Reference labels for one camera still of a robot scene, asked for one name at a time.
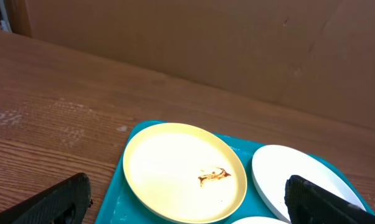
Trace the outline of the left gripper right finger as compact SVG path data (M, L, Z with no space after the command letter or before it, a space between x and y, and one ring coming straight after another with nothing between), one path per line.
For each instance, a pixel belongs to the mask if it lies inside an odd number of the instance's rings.
M375 224L375 216L299 175L285 184L292 224Z

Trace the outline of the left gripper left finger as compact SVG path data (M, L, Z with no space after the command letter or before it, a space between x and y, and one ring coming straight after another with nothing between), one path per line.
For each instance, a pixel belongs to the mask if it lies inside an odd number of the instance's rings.
M0 212L0 224L79 224L92 204L90 179L80 172Z

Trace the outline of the yellow plate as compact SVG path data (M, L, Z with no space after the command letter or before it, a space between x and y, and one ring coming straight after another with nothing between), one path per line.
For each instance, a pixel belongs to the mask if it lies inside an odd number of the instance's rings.
M145 207L176 223L221 221L247 192L245 169L232 148L189 124L155 124L136 133L125 147L123 172Z

